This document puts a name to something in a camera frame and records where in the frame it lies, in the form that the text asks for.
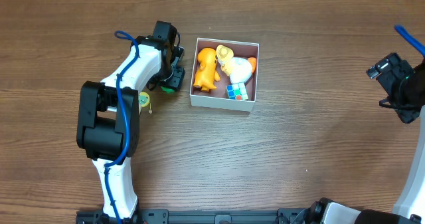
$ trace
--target yellow toy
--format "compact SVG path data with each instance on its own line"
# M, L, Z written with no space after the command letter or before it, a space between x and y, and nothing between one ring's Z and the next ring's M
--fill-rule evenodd
M149 113L152 114L151 97L146 92L140 92L139 94L139 114L141 108L145 108L149 105Z
M215 70L217 66L216 52L212 48L203 48L198 54L199 68L195 74L193 86L201 88L203 92L209 92L217 87L215 81L220 81L220 76Z
M248 60L241 57L233 57L232 49L224 45L217 46L216 53L221 71L229 76L232 84L245 83L255 71L257 63L255 57L250 57Z

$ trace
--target duck toy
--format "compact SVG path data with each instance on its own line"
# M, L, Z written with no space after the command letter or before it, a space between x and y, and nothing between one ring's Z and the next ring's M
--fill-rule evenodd
M220 69L230 78L232 84L245 83L252 76L257 65L257 59L250 57L234 57L233 50L219 45L216 49L216 57L220 63Z

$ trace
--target white box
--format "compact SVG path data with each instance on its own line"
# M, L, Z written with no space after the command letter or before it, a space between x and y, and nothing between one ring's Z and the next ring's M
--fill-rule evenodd
M254 74L245 83L246 90L248 93L248 100L231 100L227 97L226 87L231 84L229 77L220 69L220 65L217 64L216 71L220 75L220 81L214 82L217 87L216 90L210 90L210 92L201 92L199 88L193 86L195 80L195 73L199 67L198 53L203 48L216 49L218 45L224 45L233 50L235 57L256 57L257 65ZM259 57L260 57L260 45L256 43L246 43L238 41L222 41L216 39L204 39L198 38L197 47L195 51L195 60L193 61L193 72L191 81L191 104L193 106L202 106L208 108L224 108L229 110L240 110L250 112L254 107L257 93L257 77L259 68Z

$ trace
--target rubik's cube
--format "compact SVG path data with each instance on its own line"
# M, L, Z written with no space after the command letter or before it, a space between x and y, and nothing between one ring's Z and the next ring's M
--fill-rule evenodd
M229 99L234 100L248 100L245 84L243 82L238 84L231 84L227 86L227 96Z

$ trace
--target wooden table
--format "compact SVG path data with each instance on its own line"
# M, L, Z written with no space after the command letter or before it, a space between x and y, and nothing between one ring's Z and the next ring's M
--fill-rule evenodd
M76 145L78 99L129 53L117 29L181 33L182 91L150 92L132 158L142 207L307 207L320 197L390 211L413 158L418 122L379 108L365 71L397 51L393 30L425 41L424 0L0 0L0 222L73 223L99 209L99 177ZM249 113L192 107L197 37L260 43Z

